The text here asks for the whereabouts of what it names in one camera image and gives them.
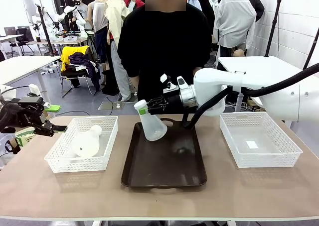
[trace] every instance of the black pole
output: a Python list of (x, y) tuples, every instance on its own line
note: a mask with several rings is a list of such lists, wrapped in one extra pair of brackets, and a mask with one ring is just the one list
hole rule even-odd
[(276, 13), (275, 13), (275, 17), (274, 17), (274, 20), (273, 20), (273, 26), (271, 27), (270, 36), (269, 36), (268, 45), (267, 45), (267, 50), (266, 50), (266, 55), (265, 55), (266, 58), (269, 57), (269, 50), (270, 50), (271, 42), (273, 40), (275, 28), (276, 28), (276, 23), (277, 23), (280, 3), (281, 3), (281, 0), (277, 0)]
[(308, 55), (308, 58), (306, 60), (306, 63), (304, 65), (304, 69), (306, 69), (308, 67), (308, 64), (310, 62), (310, 59), (311, 57), (313, 56), (313, 53), (314, 53), (314, 50), (315, 50), (315, 47), (316, 47), (316, 44), (317, 44), (317, 41), (318, 41), (318, 37), (319, 37), (319, 28), (318, 28), (318, 32), (317, 32), (317, 35), (315, 36), (315, 40), (314, 40), (314, 43), (313, 43), (313, 46), (311, 47), (311, 50), (310, 50), (310, 53)]
[(48, 42), (48, 45), (49, 45), (49, 51), (51, 53), (51, 56), (53, 57), (53, 56), (55, 56), (55, 54), (53, 52), (53, 48), (52, 48), (52, 44), (51, 44), (51, 41), (50, 41), (50, 38), (49, 38), (49, 34), (48, 34), (48, 31), (46, 30), (46, 26), (45, 26), (45, 23), (44, 23), (42, 8), (39, 5), (37, 5), (37, 6), (38, 6), (38, 11), (39, 11), (39, 14), (40, 14), (41, 22), (42, 22), (42, 27), (43, 27), (43, 30), (44, 30), (44, 34), (45, 34), (45, 37), (46, 37), (46, 41)]

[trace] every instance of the brown tray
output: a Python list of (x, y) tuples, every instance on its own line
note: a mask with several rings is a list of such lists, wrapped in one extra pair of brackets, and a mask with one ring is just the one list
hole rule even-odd
[(166, 135), (157, 141), (145, 138), (142, 123), (135, 124), (125, 161), (122, 184), (127, 187), (181, 188), (206, 183), (207, 176), (195, 127), (169, 121)]

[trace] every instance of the grey pants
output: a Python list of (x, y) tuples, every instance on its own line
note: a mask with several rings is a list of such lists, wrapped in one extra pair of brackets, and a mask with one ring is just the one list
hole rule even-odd
[(112, 41), (111, 43), (111, 56), (116, 82), (118, 83), (122, 95), (121, 100), (128, 101), (131, 98), (130, 79), (118, 55), (118, 48), (116, 47), (115, 41)]

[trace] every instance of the black coat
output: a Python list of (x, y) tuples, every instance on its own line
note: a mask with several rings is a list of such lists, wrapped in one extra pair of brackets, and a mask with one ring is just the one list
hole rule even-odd
[(249, 1), (257, 13), (257, 16), (256, 16), (256, 22), (257, 22), (263, 16), (265, 8), (260, 0), (249, 0)]
[(198, 0), (200, 3), (201, 10), (208, 20), (208, 24), (210, 27), (210, 32), (213, 34), (214, 31), (214, 22), (215, 22), (215, 14), (208, 0)]

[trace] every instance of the floor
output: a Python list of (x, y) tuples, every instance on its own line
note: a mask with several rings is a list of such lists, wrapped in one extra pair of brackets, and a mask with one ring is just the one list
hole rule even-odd
[[(81, 80), (80, 88), (73, 89), (65, 98), (61, 97), (62, 88), (60, 85), (59, 76), (57, 73), (45, 74), (43, 79), (48, 89), (48, 94), (51, 99), (51, 103), (55, 105), (61, 105), (62, 109), (59, 113), (65, 113), (69, 111), (84, 111), (90, 115), (109, 115), (111, 111), (100, 111), (98, 107), (104, 101), (108, 101), (107, 97), (111, 101), (116, 101), (117, 96), (106, 96), (101, 92), (98, 92), (95, 96), (92, 96), (87, 88), (85, 80)], [(33, 74), (26, 77), (11, 86), (25, 86), (29, 84), (40, 85), (37, 75)], [(19, 89), (17, 91), (17, 97), (25, 96), (28, 93), (28, 88)], [(126, 104), (122, 110), (113, 110), (112, 115), (131, 115), (137, 114), (133, 104)], [(85, 113), (66, 113), (64, 115), (85, 115)], [(85, 222), (85, 226), (91, 226), (92, 222)], [(238, 226), (258, 226), (255, 222), (237, 222)], [(319, 220), (312, 221), (299, 221), (299, 222), (260, 222), (261, 226), (319, 226)], [(7, 220), (0, 219), (0, 226), (75, 226), (74, 222), (41, 222), (41, 221), (18, 221), (18, 220)]]

